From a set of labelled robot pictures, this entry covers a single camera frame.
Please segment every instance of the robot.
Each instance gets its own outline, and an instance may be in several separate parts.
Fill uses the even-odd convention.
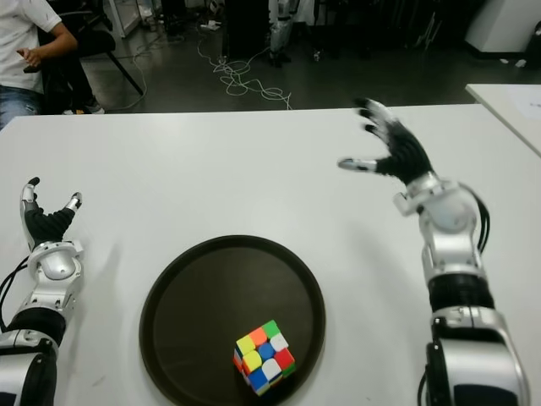
[[[418,405],[426,382],[428,406],[529,406],[527,378],[504,317],[495,309],[481,260],[487,229],[476,245],[477,212],[464,199],[463,185],[438,177],[424,148],[391,110],[369,99],[357,104],[360,115],[371,121],[366,131],[380,138],[390,155],[345,158],[338,167],[400,179],[407,191],[395,197],[396,207],[404,216],[418,214],[424,238],[432,343],[426,346]],[[480,211],[483,217],[485,210]]]
[[[293,19],[298,11],[300,0],[278,0],[276,22],[270,28],[270,64],[280,67],[282,62],[290,62],[284,53],[293,28]]]
[[[74,194],[60,211],[44,215],[36,202],[38,178],[24,186],[20,215],[30,255],[4,280],[11,286],[17,272],[28,267],[36,280],[12,321],[0,317],[0,405],[52,406],[57,384],[57,356],[74,312],[83,280],[83,250],[63,235],[81,207]],[[7,290],[0,299],[0,311]]]

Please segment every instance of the electrical cord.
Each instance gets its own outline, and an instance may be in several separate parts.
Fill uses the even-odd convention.
[[[421,376],[421,381],[419,382],[419,388],[417,390],[417,406],[421,406],[421,403],[423,402],[423,389],[424,389],[425,382],[426,382],[426,372],[423,372],[423,376]]]
[[[477,203],[477,206],[479,209],[479,217],[481,219],[481,233],[479,234],[479,241],[477,244],[477,248],[479,252],[483,254],[483,251],[487,245],[487,242],[489,241],[489,234],[490,234],[489,209],[487,209],[487,206],[484,204],[483,200],[478,196],[477,193],[473,191],[472,188],[470,188],[466,184],[460,184],[460,187],[466,190],[470,195],[472,195]]]
[[[184,37],[183,36],[181,36],[181,38],[182,38],[181,40],[164,41],[164,42],[161,42],[161,43],[158,42],[158,40],[160,40],[163,36],[164,36],[163,34],[160,34],[154,40],[152,40],[149,44],[141,45],[140,47],[137,47],[137,49],[135,50],[135,54],[133,56],[124,57],[124,58],[132,58],[132,63],[135,65],[135,68],[137,68],[139,70],[139,72],[141,73],[141,79],[143,80],[143,94],[136,101],[134,101],[133,103],[130,103],[125,107],[110,108],[110,109],[107,110],[108,112],[121,112],[123,110],[128,110],[128,109],[132,108],[133,106],[135,106],[136,104],[138,104],[139,102],[141,102],[146,97],[146,94],[147,94],[147,92],[149,90],[149,87],[148,87],[148,85],[146,83],[145,73],[143,72],[143,69],[139,66],[139,64],[137,63],[137,58],[139,58],[139,57],[141,57],[143,55],[150,56],[151,55],[150,51],[156,50],[156,49],[161,49],[161,47],[155,47],[155,45],[171,45],[171,44],[175,44],[175,43],[178,43],[178,42],[184,42]]]
[[[11,285],[14,282],[15,276],[28,266],[25,263],[27,260],[28,260],[28,256],[24,258],[20,262],[20,264],[17,265],[17,267],[14,269],[13,272],[11,272],[9,275],[6,276],[6,278],[3,280],[2,284],[0,285],[0,331],[1,332],[6,331],[6,325],[3,322],[3,316],[2,316],[3,302],[6,299],[6,296],[8,295],[9,288],[11,288]]]
[[[201,44],[206,39],[206,36],[202,35],[199,29],[196,29],[199,33],[199,36],[202,37],[199,40],[199,43],[197,44],[197,53],[200,57],[203,59],[206,59],[209,61],[209,64],[214,67],[212,70],[213,74],[221,74],[224,73],[224,75],[220,76],[220,81],[227,85],[226,93],[229,96],[243,96],[247,94],[249,91],[254,91],[256,93],[259,93],[264,99],[274,102],[285,102],[286,103],[286,109],[292,110],[291,105],[289,104],[289,99],[291,98],[291,92],[286,96],[285,92],[278,88],[278,87],[267,87],[265,88],[263,84],[261,84],[261,81],[258,79],[251,79],[251,80],[243,80],[243,75],[247,74],[251,70],[250,64],[252,61],[257,58],[259,55],[262,55],[263,53],[266,53],[269,48],[265,48],[263,51],[256,53],[251,57],[248,62],[244,61],[233,61],[230,63],[226,62],[219,62],[214,63],[212,61],[212,58],[204,55],[201,52]],[[250,86],[251,84],[255,84],[258,87],[254,88]],[[240,92],[233,92],[232,89],[240,88]]]

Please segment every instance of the tangled white cable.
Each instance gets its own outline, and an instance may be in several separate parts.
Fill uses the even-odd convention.
[[[286,103],[286,109],[292,110],[291,106],[289,105],[289,99],[291,97],[291,92],[285,96],[284,91],[282,89],[279,89],[277,87],[267,87],[265,88],[261,82],[258,79],[251,79],[247,81],[243,81],[243,75],[247,74],[250,70],[250,63],[259,55],[267,52],[269,48],[264,49],[263,51],[256,53],[251,57],[248,62],[244,61],[233,61],[230,63],[214,63],[212,62],[212,58],[204,55],[201,52],[200,46],[203,40],[199,41],[197,44],[197,53],[200,57],[207,59],[214,67],[214,70],[212,71],[213,74],[220,74],[224,73],[224,75],[220,76],[220,81],[227,85],[226,93],[229,96],[243,96],[249,91],[255,91],[257,93],[260,93],[261,96],[270,101],[279,101],[279,102],[285,102]],[[250,87],[250,84],[256,84],[259,88]],[[233,89],[240,88],[240,92],[233,92]]]
[[[143,72],[143,69],[137,63],[137,58],[142,57],[142,56],[150,57],[150,56],[152,56],[152,51],[159,50],[162,47],[169,47],[171,45],[184,42],[184,37],[183,36],[180,36],[179,39],[174,40],[174,41],[161,41],[161,42],[158,42],[158,40],[160,40],[163,36],[164,36],[163,34],[160,34],[159,36],[154,38],[149,44],[141,45],[141,46],[137,47],[137,50],[136,50],[135,54],[132,57],[132,63],[134,64],[135,68],[137,68],[137,70],[139,70],[139,72],[141,73],[141,80],[143,80],[143,94],[136,101],[134,101],[133,103],[130,103],[125,107],[110,108],[110,109],[107,110],[108,112],[121,112],[122,110],[128,110],[128,109],[132,108],[133,106],[135,106],[137,103],[139,103],[141,100],[143,100],[146,97],[146,93],[149,90],[149,86],[146,83],[145,72]]]

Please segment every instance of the blue sticker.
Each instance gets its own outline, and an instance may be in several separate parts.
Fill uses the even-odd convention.
[[[275,350],[272,348],[271,343],[265,343],[258,349],[263,362],[274,357]]]
[[[262,387],[264,387],[267,383],[269,383],[261,368],[258,368],[250,375],[248,375],[248,380],[250,381],[250,385],[256,392],[259,391]]]

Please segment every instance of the gray floor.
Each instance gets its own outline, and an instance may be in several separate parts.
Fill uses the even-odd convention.
[[[277,110],[283,101],[267,101],[255,92],[229,96],[226,86],[213,74],[209,61],[216,61],[221,50],[221,33],[201,37],[195,28],[184,39],[168,39],[156,32],[138,28],[127,39],[117,39],[116,55],[143,84],[134,66],[136,52],[150,50],[137,59],[148,91],[131,108],[117,111],[138,99],[134,88],[106,58],[84,61],[85,71],[95,94],[108,112],[215,112]],[[389,106],[472,103],[464,91],[468,83],[541,84],[541,72],[515,68],[498,60],[478,60],[461,50],[394,50],[375,52],[370,60],[345,51],[337,60],[311,58],[308,43],[293,44],[292,62],[281,69],[256,59],[243,79],[259,79],[265,87],[291,92],[293,109],[351,107],[356,96],[377,99]]]

